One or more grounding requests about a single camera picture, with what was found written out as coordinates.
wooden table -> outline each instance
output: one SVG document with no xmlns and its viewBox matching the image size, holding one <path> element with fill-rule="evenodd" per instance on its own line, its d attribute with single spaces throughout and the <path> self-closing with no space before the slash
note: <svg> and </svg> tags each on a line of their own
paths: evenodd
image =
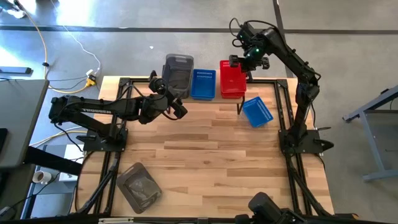
<svg viewBox="0 0 398 224">
<path fill-rule="evenodd" d="M 119 78 L 104 77 L 99 98 L 115 99 Z M 297 79 L 288 78 L 287 82 L 295 113 Z M 150 93 L 147 83 L 137 83 L 136 86 L 143 94 Z M 129 136 L 119 173 L 135 162 L 143 163 L 163 190 L 163 196 L 138 215 L 116 187 L 112 216 L 252 215 L 248 202 L 260 191 L 270 195 L 279 207 L 292 208 L 285 159 L 279 148 L 277 132 L 280 127 L 274 87 L 249 84 L 246 99 L 256 96 L 262 98 L 274 117 L 261 128 L 252 128 L 244 113 L 236 114 L 236 102 L 231 104 L 224 99 L 218 99 L 217 103 L 183 100 L 188 113 L 178 121 L 159 116 L 147 125 L 128 122 Z M 110 116 L 103 114 L 96 114 L 95 118 L 104 123 L 111 121 Z M 310 114 L 307 126 L 313 127 Z M 98 185 L 103 157 L 103 152 L 93 153 L 83 168 L 78 189 L 79 207 Z M 308 187 L 323 207 L 333 213 L 321 161 L 311 154 L 303 154 L 302 157 Z M 102 208 L 108 187 L 104 192 Z M 301 190 L 298 190 L 298 196 L 300 208 L 304 211 Z"/>
</svg>

blue plastic basket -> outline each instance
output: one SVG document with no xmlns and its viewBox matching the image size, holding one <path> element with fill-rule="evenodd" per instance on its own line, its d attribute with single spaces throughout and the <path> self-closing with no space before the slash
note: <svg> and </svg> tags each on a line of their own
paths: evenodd
<svg viewBox="0 0 398 224">
<path fill-rule="evenodd" d="M 212 100 L 216 96 L 215 70 L 193 70 L 191 96 L 194 100 Z"/>
<path fill-rule="evenodd" d="M 254 128 L 274 119 L 259 96 L 244 102 L 243 111 Z"/>
</svg>

gray floor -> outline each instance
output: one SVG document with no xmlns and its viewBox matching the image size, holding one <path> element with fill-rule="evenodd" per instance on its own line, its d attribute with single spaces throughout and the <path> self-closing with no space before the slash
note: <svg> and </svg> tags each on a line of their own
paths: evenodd
<svg viewBox="0 0 398 224">
<path fill-rule="evenodd" d="M 271 0 L 123 0 L 117 4 L 114 1 L 59 0 L 56 2 L 58 16 L 49 0 L 37 0 L 37 5 L 31 0 L 21 2 L 34 13 L 34 19 L 41 26 L 227 28 L 232 17 L 241 22 L 262 19 L 276 23 Z M 279 0 L 279 4 L 285 29 L 398 29 L 398 2 L 394 0 Z M 5 13 L 0 13 L 0 25 L 31 26 L 27 19 L 15 20 Z M 35 70 L 32 78 L 42 78 L 40 64 L 44 51 L 37 33 L 0 32 L 0 57 L 6 58 L 2 63 L 32 67 Z M 194 56 L 196 68 L 216 68 L 229 54 L 241 54 L 241 50 L 231 45 L 229 33 L 74 34 L 103 63 L 99 81 L 103 75 L 148 75 L 151 70 L 160 73 L 168 53 Z M 49 79 L 80 77 L 97 67 L 96 61 L 82 52 L 66 32 L 43 32 L 43 35 L 52 64 Z M 321 93 L 314 105 L 317 126 L 332 126 L 331 130 L 322 132 L 322 136 L 335 143 L 335 147 L 325 153 L 335 212 L 353 212 L 365 220 L 396 223 L 398 179 L 362 181 L 363 174 L 376 171 L 377 167 L 361 123 L 346 124 L 341 117 L 398 83 L 395 69 L 398 35 L 289 34 L 286 38 L 287 43 L 323 75 Z M 283 64 L 274 56 L 270 60 L 270 70 L 259 70 L 254 75 L 285 77 Z M 74 83 L 52 84 L 65 88 Z M 60 95 L 51 90 L 47 92 L 32 142 L 58 132 L 49 124 L 47 113 L 51 97 Z M 98 91 L 93 87 L 78 95 L 96 98 Z M 398 109 L 398 102 L 393 108 Z M 58 138 L 50 143 L 67 142 L 66 138 Z"/>
</svg>

red plastic basket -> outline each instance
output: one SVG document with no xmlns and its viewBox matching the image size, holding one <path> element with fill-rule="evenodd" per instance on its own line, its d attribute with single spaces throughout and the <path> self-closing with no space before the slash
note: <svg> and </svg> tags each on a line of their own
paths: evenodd
<svg viewBox="0 0 398 224">
<path fill-rule="evenodd" d="M 246 74 L 241 65 L 233 68 L 228 60 L 220 61 L 221 96 L 223 98 L 240 98 L 246 92 Z"/>
</svg>

white cup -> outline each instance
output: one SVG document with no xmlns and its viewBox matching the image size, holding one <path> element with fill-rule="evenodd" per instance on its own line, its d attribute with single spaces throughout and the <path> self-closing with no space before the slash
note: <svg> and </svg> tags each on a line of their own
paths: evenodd
<svg viewBox="0 0 398 224">
<path fill-rule="evenodd" d="M 40 184 L 48 184 L 49 181 L 51 180 L 51 174 L 49 172 L 45 172 L 45 171 L 37 171 L 33 174 L 33 178 L 32 181 Z"/>
</svg>

